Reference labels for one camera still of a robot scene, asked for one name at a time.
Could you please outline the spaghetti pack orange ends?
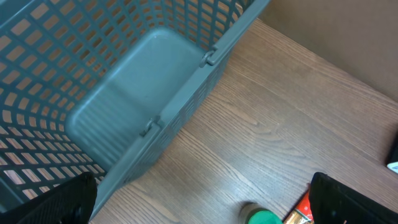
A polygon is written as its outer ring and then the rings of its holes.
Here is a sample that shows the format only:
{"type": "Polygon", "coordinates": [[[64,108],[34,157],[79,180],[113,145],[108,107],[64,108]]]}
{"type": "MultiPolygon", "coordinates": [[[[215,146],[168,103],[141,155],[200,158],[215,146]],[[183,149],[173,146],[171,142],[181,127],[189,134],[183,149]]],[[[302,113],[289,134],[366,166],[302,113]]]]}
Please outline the spaghetti pack orange ends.
{"type": "Polygon", "coordinates": [[[310,208],[309,191],[303,195],[296,207],[283,221],[283,224],[314,224],[310,208]]]}

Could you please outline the green lid jar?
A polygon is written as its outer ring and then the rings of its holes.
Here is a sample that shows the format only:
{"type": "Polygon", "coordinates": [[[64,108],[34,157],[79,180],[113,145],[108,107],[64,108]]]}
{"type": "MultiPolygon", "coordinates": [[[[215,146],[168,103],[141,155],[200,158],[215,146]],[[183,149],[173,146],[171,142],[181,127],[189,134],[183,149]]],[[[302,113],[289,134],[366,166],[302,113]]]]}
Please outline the green lid jar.
{"type": "Polygon", "coordinates": [[[239,224],[282,224],[282,220],[272,211],[258,203],[245,203],[239,212],[239,224]]]}

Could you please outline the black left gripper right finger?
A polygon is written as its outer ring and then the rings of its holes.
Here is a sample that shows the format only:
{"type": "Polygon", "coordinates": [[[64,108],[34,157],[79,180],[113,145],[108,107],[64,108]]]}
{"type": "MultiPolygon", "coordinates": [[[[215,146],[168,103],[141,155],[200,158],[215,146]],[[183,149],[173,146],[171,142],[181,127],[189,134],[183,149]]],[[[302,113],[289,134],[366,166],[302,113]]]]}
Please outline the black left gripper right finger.
{"type": "Polygon", "coordinates": [[[397,213],[316,172],[310,183],[310,208],[315,224],[397,224],[397,213]]]}

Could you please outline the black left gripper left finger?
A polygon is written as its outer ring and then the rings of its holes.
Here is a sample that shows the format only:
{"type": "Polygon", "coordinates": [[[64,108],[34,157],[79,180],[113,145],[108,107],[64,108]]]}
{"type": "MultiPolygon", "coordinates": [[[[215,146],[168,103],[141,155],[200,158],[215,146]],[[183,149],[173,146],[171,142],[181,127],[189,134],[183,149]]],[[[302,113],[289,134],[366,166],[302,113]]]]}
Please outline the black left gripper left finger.
{"type": "Polygon", "coordinates": [[[1,223],[87,224],[97,196],[93,173],[84,172],[1,214],[1,223]]]}

